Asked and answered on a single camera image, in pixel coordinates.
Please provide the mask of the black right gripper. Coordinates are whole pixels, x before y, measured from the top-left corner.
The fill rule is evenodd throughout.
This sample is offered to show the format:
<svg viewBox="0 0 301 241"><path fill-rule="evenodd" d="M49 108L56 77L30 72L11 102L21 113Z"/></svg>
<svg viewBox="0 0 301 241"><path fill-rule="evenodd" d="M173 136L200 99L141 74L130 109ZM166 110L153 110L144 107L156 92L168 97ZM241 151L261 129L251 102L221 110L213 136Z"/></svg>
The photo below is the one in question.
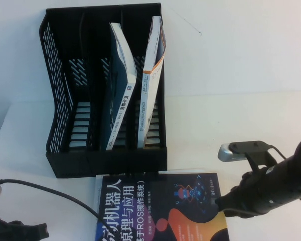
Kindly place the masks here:
<svg viewBox="0 0 301 241"><path fill-rule="evenodd" d="M239 189L215 200L225 217L248 219L267 214L301 198L301 167L279 163L257 180L241 181Z"/></svg>

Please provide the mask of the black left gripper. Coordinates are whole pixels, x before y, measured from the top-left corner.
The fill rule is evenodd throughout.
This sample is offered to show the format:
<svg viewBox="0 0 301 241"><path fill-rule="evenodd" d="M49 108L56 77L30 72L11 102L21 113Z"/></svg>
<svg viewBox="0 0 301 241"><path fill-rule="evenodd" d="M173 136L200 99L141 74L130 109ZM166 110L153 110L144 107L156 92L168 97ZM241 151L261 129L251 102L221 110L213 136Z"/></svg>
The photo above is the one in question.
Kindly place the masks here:
<svg viewBox="0 0 301 241"><path fill-rule="evenodd" d="M0 240L23 240L19 227L23 225L20 221L5 222L0 218ZM23 227L24 239L46 239L49 238L47 224L26 225Z"/></svg>

